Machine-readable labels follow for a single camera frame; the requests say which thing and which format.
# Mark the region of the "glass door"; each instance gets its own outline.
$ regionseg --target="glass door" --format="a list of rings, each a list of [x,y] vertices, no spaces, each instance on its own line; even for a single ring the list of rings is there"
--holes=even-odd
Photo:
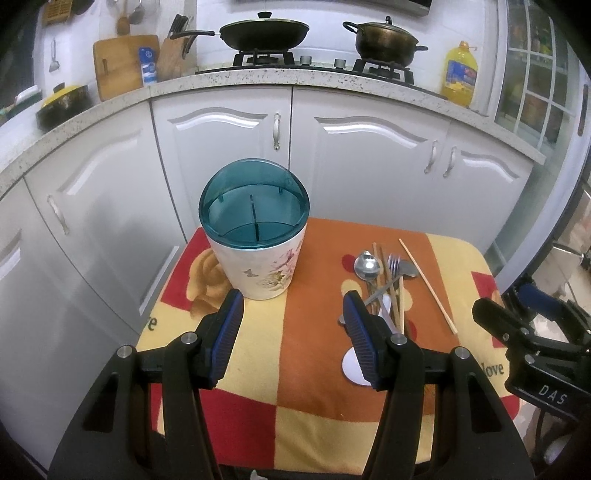
[[[540,150],[546,161],[534,165],[509,219],[485,254],[494,275],[523,243],[554,188],[576,134],[582,88],[579,60],[552,19],[531,0],[499,1],[507,1],[508,38],[495,122]]]

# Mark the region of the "tablecloth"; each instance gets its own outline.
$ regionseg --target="tablecloth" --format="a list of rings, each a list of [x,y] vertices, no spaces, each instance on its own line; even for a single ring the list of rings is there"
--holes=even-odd
[[[278,297],[245,299],[242,326],[217,388],[201,391],[217,461],[254,469],[360,474],[374,440],[385,393],[351,383],[342,359],[351,347],[337,324],[349,290],[366,295],[353,272],[373,242],[408,259],[402,238],[458,329],[451,333],[420,277],[405,282],[407,333],[421,347],[470,350],[512,418],[519,399],[508,394],[505,348],[472,319],[480,297],[500,301],[482,254],[467,242],[438,235],[310,218],[294,278]],[[230,289],[202,229],[186,246],[137,345],[168,344],[215,312]],[[164,432],[161,388],[151,389],[152,427]],[[417,462],[430,457],[434,390],[426,387]]]

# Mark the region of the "cooking oil bottle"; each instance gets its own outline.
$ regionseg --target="cooking oil bottle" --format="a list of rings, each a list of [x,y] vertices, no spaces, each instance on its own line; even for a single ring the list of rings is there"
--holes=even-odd
[[[461,106],[469,106],[474,95],[478,65],[470,53],[468,42],[461,41],[445,59],[441,94]]]

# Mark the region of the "cabinet door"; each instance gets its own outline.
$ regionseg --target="cabinet door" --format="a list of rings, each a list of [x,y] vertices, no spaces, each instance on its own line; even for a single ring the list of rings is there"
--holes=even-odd
[[[0,419],[47,468],[107,360],[138,335],[68,261],[24,182],[0,201],[0,225]]]
[[[390,100],[295,88],[290,169],[312,216],[429,231],[422,211],[448,126]]]
[[[291,87],[233,87],[156,100],[154,124],[174,204],[187,238],[200,225],[209,179],[241,158],[288,167]]]
[[[533,162],[457,122],[441,153],[426,210],[433,233],[466,240],[484,253],[509,218]]]
[[[185,240],[143,103],[82,132],[26,182],[76,269],[141,332]]]

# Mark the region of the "gas burner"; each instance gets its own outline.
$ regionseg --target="gas burner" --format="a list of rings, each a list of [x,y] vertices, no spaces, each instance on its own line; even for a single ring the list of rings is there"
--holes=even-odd
[[[246,63],[253,65],[275,65],[279,63],[279,57],[271,57],[271,55],[283,55],[284,65],[295,65],[294,55],[288,50],[253,50],[253,51],[239,51],[234,55],[234,63],[232,66],[239,67],[244,64],[244,57],[251,56],[246,59]]]
[[[366,64],[373,64],[376,65],[375,67],[369,67],[368,73],[381,77],[386,78],[388,80],[400,80],[401,73],[404,74],[404,83],[408,83],[410,85],[414,85],[414,75],[412,71],[407,68],[403,67],[402,65],[391,62],[387,63],[385,61],[378,61],[378,60],[371,60],[371,59],[357,59],[355,60],[355,65],[353,67],[354,72],[363,73]]]

